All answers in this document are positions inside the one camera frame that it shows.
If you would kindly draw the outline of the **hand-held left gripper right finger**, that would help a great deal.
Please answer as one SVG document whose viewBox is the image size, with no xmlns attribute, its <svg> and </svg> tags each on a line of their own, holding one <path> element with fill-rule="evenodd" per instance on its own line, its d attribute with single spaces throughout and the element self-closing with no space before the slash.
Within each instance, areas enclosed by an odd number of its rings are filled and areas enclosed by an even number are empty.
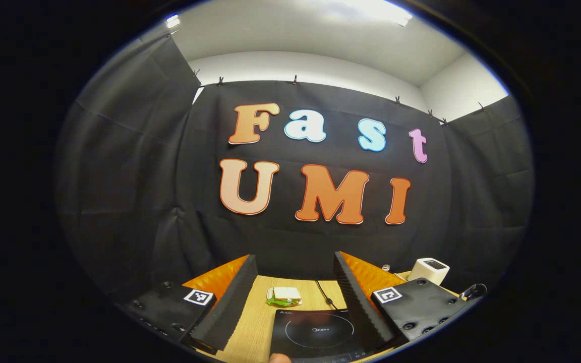
<svg viewBox="0 0 581 363">
<path fill-rule="evenodd" d="M 333 271 L 364 349 L 418 341 L 474 306 L 473 288 L 456 295 L 424 277 L 408 282 L 343 251 Z"/>
</svg>

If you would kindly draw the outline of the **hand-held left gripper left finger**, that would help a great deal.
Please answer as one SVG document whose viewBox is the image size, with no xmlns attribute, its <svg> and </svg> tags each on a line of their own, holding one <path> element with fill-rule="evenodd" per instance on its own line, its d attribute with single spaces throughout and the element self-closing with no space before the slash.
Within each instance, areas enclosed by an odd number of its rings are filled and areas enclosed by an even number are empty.
<svg viewBox="0 0 581 363">
<path fill-rule="evenodd" d="M 257 276 L 256 256 L 245 255 L 185 283 L 120 295 L 118 307 L 173 344 L 217 353 L 235 332 Z"/>
</svg>

